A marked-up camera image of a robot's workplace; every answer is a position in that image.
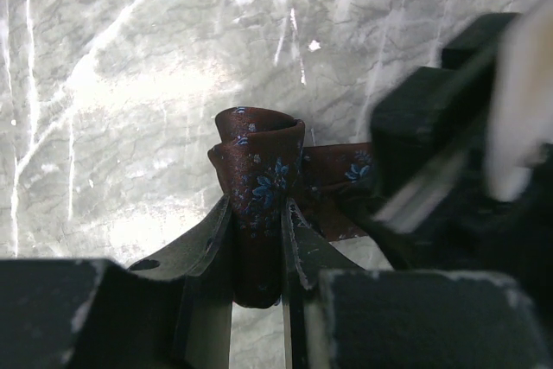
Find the brown floral necktie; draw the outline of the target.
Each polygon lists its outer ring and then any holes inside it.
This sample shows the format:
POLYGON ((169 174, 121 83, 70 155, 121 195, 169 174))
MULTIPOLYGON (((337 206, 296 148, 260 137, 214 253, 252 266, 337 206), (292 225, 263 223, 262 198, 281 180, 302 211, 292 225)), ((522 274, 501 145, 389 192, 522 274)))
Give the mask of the brown floral necktie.
POLYGON ((338 194, 373 175, 372 146, 308 147, 305 123, 279 111, 237 106, 215 118, 220 142, 208 152, 233 211, 234 301, 267 309, 282 294, 281 211, 287 199, 334 242, 365 236, 337 207, 338 194))

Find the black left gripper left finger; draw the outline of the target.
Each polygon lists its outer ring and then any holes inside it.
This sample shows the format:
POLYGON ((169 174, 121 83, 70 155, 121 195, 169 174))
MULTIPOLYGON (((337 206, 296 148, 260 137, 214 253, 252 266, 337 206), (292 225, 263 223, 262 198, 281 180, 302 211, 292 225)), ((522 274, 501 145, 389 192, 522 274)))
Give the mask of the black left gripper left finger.
POLYGON ((106 258, 1 263, 4 368, 226 368, 232 210, 124 268, 106 258))

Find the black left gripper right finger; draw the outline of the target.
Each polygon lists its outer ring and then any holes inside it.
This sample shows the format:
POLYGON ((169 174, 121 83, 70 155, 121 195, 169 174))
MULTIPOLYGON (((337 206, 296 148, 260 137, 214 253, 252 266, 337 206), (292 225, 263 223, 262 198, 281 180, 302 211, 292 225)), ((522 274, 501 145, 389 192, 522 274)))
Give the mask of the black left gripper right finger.
POLYGON ((312 230, 294 200, 282 215, 288 368, 549 368, 532 300, 485 271, 364 270, 312 230))

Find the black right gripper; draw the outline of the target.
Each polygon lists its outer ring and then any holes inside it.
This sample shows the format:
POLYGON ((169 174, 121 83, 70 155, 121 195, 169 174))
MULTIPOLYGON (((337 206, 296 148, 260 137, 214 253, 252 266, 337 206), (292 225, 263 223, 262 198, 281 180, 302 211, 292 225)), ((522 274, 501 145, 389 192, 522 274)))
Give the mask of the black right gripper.
POLYGON ((404 84, 371 132, 396 270, 552 269, 552 15, 487 15, 440 84, 404 84))

